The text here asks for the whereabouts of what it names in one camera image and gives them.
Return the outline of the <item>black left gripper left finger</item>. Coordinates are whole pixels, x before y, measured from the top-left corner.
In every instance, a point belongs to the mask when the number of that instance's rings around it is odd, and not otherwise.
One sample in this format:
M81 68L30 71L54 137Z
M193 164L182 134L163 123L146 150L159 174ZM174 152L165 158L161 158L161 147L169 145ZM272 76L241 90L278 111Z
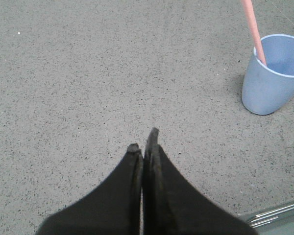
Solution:
M92 192L51 215L39 235L138 235L143 156L131 144L117 167Z

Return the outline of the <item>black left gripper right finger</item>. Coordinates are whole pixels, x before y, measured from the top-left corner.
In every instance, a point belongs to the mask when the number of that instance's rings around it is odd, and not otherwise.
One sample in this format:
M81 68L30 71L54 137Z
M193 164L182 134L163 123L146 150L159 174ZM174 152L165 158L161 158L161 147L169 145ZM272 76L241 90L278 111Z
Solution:
M158 144L159 130L147 139L143 173L144 234L255 235L247 223L196 190Z

